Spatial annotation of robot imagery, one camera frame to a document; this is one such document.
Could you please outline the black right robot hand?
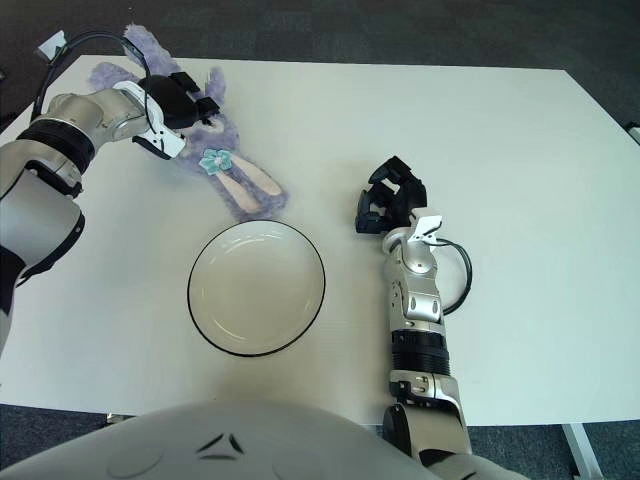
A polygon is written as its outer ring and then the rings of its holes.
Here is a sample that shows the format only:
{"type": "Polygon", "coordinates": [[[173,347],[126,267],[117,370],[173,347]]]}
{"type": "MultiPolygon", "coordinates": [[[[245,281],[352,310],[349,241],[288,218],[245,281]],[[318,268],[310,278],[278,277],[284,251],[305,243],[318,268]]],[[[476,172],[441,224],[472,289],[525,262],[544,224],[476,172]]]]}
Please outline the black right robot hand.
{"type": "Polygon", "coordinates": [[[411,225],[413,209],[427,206],[426,188],[399,157],[386,160],[370,176],[370,188],[360,193],[355,230],[380,234],[411,225]]]}

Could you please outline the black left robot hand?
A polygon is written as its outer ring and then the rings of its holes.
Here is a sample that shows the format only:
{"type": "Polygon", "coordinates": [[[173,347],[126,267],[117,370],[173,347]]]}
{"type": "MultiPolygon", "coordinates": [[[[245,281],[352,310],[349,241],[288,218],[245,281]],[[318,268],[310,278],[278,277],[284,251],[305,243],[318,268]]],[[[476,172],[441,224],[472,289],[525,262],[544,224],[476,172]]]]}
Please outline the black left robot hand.
{"type": "Polygon", "coordinates": [[[208,123],[210,117],[220,112],[219,105],[212,98],[203,96],[185,72],[152,75],[148,91],[162,109],[164,124],[172,130],[190,128],[197,122],[208,123]]]}

